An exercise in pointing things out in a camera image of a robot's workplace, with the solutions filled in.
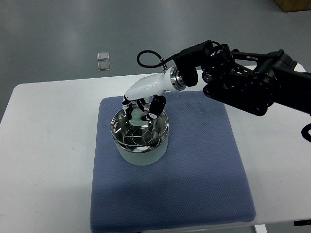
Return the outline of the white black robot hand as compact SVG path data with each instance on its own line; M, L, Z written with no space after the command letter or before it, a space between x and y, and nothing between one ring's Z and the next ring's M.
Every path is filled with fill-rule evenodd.
M146 98L153 97L149 112L141 117L142 121L157 119L164 110L166 99L163 94L167 91L177 92L186 88L186 85L176 67L169 68L165 73L143 77L135 82L124 94L122 105L129 120L133 118L133 105L145 112Z

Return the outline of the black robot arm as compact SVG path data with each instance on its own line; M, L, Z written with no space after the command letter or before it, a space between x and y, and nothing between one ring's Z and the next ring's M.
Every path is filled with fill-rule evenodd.
M284 50L268 54L230 50L227 44L208 40L173 57L183 83L198 83L203 71L203 93L214 100L256 116L273 103L310 114L311 75L295 71L298 64Z

